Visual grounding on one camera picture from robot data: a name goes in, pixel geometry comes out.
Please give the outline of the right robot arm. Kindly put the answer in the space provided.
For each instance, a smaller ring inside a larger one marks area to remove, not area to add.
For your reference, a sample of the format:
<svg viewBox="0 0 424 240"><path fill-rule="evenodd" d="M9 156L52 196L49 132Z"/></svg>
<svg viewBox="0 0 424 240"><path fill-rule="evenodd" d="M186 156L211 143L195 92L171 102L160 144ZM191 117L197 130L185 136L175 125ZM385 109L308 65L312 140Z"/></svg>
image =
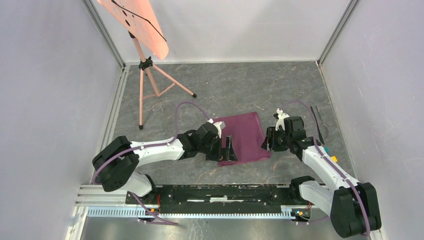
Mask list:
<svg viewBox="0 0 424 240"><path fill-rule="evenodd" d="M317 206L342 238L380 230L382 220L376 188L369 182L360 182L331 159L317 139L307 136L300 116L280 111L273 116L276 124L267 128L262 148L290 151L324 183L320 185L311 176L294 178L289 199L295 204L308 201Z"/></svg>

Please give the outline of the purple cloth napkin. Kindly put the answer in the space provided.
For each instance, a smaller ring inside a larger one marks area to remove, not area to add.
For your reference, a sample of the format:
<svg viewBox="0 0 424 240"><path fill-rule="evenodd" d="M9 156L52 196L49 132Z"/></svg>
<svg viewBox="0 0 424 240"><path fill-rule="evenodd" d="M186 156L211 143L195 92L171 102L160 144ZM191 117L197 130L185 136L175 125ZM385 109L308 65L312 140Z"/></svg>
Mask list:
<svg viewBox="0 0 424 240"><path fill-rule="evenodd" d="M265 135L256 111L233 116L218 117L215 122L224 122L222 138L232 136L237 161L224 160L220 167L252 163L270 158L271 153L262 148Z"/></svg>

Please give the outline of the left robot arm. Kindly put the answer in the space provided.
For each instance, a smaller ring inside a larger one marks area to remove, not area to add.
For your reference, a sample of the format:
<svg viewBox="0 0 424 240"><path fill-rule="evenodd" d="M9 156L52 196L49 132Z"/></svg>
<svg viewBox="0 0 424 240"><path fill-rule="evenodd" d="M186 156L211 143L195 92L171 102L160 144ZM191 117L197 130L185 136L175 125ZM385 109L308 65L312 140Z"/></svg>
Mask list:
<svg viewBox="0 0 424 240"><path fill-rule="evenodd" d="M116 190L132 192L145 204L151 204L157 198L157 190L151 178L137 173L137 168L161 161L193 158L197 154L204 154L208 161L236 162L233 137L223 135L225 127L223 121L210 119L198 129L165 140L137 142L119 136L92 160L92 183L101 185L107 193Z"/></svg>

